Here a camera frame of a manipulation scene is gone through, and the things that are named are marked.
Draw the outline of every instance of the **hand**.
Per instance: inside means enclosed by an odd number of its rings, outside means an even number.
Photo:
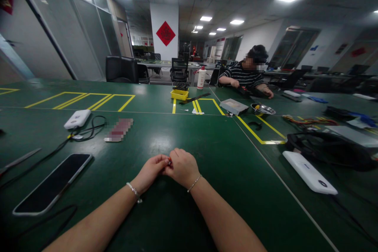
[[[160,154],[146,161],[137,177],[130,182],[139,195],[142,195],[150,188],[158,174],[168,165],[168,159],[169,157],[166,155]]]
[[[232,79],[231,86],[233,86],[234,88],[238,88],[240,86],[239,81]]]
[[[274,93],[268,87],[263,88],[262,92],[268,96],[269,99],[274,97]]]
[[[171,151],[169,156],[172,164],[164,169],[163,174],[189,189],[200,175],[196,159],[190,153],[178,148]]]

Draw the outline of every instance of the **metal bowl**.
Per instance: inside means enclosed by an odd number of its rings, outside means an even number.
[[[254,114],[257,115],[257,116],[263,116],[265,114],[266,115],[276,114],[276,111],[273,108],[270,108],[270,107],[263,105],[263,104],[251,104],[251,108],[253,109]]]

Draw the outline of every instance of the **gray box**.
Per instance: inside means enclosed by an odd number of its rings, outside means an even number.
[[[246,112],[249,108],[248,106],[241,104],[240,102],[237,102],[232,98],[220,102],[220,107],[235,115],[239,115],[240,113]]]

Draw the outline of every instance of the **smartphone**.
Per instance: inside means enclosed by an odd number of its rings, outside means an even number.
[[[38,216],[46,213],[91,160],[91,154],[72,154],[61,162],[13,210],[16,216]]]

